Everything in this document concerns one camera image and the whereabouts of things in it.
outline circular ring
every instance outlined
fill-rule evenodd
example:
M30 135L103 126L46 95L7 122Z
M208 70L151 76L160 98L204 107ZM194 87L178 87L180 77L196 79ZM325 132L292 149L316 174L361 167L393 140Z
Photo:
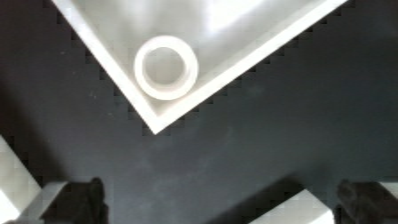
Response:
M169 48L178 53L185 69L180 78L171 84L153 81L144 68L146 56L158 48ZM178 99L190 91L199 73L199 63L190 45L174 36L158 36L144 43L135 55L135 78L146 94L158 100Z

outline white ring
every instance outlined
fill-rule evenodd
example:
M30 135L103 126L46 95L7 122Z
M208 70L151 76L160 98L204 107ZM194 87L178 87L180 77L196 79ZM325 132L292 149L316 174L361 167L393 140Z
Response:
M169 48L178 53L185 69L178 80L171 84L160 84L148 77L144 69L144 59L148 54L158 48ZM199 72L197 58L192 51L190 45L183 42L174 36L158 36L148 40L144 43L137 55L135 55L135 78L140 85L140 88L148 95L158 100L174 100L178 99L187 92L190 91Z

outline black object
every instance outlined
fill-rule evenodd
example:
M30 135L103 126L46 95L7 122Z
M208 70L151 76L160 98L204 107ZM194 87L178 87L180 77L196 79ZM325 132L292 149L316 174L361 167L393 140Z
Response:
M341 205L334 210L336 224L398 223L398 199L380 183L343 180L338 198Z
M5 224L109 224L103 182L98 178L89 183L66 183L50 206L43 208L41 201L52 193L53 188L45 188L18 220Z

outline white panel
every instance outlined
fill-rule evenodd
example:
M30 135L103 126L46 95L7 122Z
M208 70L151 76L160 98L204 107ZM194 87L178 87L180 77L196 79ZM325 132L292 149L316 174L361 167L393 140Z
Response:
M53 0L155 134L345 1ZM178 56L185 55L183 69L181 63L167 68L171 79L160 78L167 71L149 72L146 54L137 57L158 36L172 36L188 46L180 53L194 52ZM162 41L155 44L174 50L178 45ZM158 52L160 64L167 58Z
M0 136L0 196L7 198L0 204L2 206L11 204L11 213L7 213L7 218L16 218L39 194L39 191L39 184Z
M332 211L308 190L267 212L251 224L332 224Z
M393 182L380 182L384 188L389 190L391 194L398 198L398 183Z

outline black surface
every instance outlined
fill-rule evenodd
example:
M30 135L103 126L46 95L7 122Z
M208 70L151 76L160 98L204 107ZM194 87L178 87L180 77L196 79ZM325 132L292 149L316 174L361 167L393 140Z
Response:
M0 133L41 184L101 177L110 223L213 224L286 177L331 207L343 178L396 179L396 11L357 0L153 136L52 4L2 0Z

